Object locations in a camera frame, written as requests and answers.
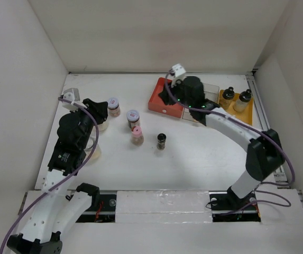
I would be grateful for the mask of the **white-powder bottle black pump cap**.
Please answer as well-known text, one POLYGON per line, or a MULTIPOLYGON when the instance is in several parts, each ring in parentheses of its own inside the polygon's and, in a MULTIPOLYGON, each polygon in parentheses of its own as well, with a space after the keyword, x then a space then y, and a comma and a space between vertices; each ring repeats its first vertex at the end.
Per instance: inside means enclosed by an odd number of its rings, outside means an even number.
POLYGON ((250 89, 241 92, 238 96, 238 99, 235 101, 233 105, 233 109, 239 113, 243 112, 247 107, 248 103, 250 102, 251 98, 252 98, 252 91, 250 89))

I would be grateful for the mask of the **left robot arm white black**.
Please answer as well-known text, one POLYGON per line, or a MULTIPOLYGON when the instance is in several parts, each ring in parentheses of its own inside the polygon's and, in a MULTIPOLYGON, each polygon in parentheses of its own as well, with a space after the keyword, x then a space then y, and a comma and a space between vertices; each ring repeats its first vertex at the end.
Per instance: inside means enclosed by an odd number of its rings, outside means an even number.
POLYGON ((58 139, 48 163, 41 195, 16 219, 7 232, 0 253, 8 247, 14 253, 60 253, 62 239, 82 213, 99 206, 100 191, 97 186, 82 183, 70 200, 66 200, 69 186, 78 171, 95 152, 96 136, 90 153, 85 149, 93 130, 108 117, 108 103, 69 101, 59 97, 69 113, 59 120, 58 139))

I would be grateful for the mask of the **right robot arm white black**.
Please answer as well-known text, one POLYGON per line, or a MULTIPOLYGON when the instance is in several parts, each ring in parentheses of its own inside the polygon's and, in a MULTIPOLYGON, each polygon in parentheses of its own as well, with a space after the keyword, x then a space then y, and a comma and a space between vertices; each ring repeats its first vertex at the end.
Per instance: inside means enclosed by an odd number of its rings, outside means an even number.
POLYGON ((166 105, 179 104, 187 108, 196 121, 217 130, 245 151, 245 171, 221 200, 230 210, 244 206, 250 193, 285 163, 275 130, 256 129, 228 114, 205 97, 204 86, 198 77, 188 76, 176 81, 166 79, 159 97, 166 105))

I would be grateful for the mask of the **dark sauce jar white lid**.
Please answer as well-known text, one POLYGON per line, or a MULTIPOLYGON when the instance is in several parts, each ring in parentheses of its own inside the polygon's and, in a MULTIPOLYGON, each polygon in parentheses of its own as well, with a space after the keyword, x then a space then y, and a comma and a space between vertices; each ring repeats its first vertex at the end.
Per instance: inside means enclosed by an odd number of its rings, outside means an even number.
POLYGON ((132 129, 135 126, 140 126, 140 114, 137 110, 129 110, 126 114, 128 127, 132 129))

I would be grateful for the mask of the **brown-spice bottle black pump cap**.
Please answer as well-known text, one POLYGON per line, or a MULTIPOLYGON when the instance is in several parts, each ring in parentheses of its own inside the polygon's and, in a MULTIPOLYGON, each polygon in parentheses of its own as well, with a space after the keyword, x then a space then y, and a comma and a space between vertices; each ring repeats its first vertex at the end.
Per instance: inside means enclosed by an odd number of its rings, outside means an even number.
POLYGON ((219 97, 219 105, 224 110, 227 110, 235 96, 234 88, 229 87, 225 89, 222 93, 222 95, 219 97))

